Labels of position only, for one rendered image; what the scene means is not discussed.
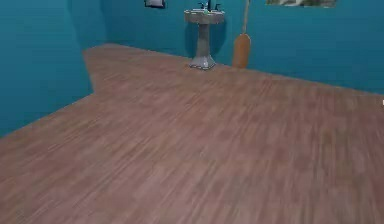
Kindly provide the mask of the wide framed wall picture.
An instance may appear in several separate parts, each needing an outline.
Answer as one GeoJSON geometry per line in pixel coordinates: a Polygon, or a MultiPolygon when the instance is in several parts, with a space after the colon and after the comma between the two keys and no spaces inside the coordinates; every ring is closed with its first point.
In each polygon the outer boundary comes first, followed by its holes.
{"type": "Polygon", "coordinates": [[[335,7],[338,0],[266,0],[268,5],[292,7],[335,7]]]}

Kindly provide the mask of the black framed wall picture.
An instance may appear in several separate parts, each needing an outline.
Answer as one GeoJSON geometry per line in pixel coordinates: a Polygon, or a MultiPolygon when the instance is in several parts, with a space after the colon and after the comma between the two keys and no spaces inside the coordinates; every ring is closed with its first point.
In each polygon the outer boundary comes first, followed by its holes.
{"type": "Polygon", "coordinates": [[[166,6],[165,0],[144,0],[146,7],[164,9],[166,6]]]}

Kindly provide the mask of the black sink faucet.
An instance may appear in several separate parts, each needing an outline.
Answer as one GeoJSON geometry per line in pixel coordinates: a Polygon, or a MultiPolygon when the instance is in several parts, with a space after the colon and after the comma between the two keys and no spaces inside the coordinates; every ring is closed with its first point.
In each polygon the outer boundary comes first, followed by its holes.
{"type": "Polygon", "coordinates": [[[221,6],[221,0],[199,0],[198,4],[201,9],[208,11],[218,11],[221,6]]]}

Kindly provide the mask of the grey pedestal sink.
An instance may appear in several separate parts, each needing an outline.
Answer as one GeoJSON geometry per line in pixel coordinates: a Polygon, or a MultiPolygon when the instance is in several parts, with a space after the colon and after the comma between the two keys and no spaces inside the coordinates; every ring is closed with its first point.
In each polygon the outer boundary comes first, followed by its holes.
{"type": "Polygon", "coordinates": [[[210,53],[210,26],[224,22],[225,12],[207,9],[189,9],[184,11],[184,19],[198,26],[196,54],[189,66],[201,70],[209,70],[215,66],[210,53]]]}

